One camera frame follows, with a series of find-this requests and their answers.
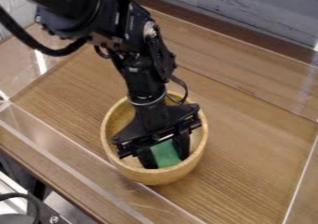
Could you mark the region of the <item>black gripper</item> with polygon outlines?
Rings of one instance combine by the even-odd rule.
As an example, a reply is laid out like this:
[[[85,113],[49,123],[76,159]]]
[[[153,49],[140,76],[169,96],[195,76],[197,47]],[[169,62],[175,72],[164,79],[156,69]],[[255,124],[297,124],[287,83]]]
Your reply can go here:
[[[177,156],[184,160],[189,155],[189,134],[201,126],[199,110],[197,103],[168,105],[162,99],[136,106],[132,120],[112,136],[118,158],[136,156],[144,168],[156,169],[149,148],[171,139]]]

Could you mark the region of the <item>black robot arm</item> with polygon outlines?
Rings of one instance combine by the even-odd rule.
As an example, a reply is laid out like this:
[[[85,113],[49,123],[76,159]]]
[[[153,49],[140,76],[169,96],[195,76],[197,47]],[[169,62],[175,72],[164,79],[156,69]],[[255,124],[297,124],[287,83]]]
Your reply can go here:
[[[0,23],[18,40],[54,57],[90,44],[125,81],[133,118],[112,136],[117,156],[136,157],[146,169],[179,164],[189,156],[191,131],[201,126],[200,107],[166,92],[165,83],[184,81],[172,75],[175,54],[149,12],[132,0],[26,1],[37,6],[34,20],[42,29],[70,44],[60,49],[44,46],[0,8]]]

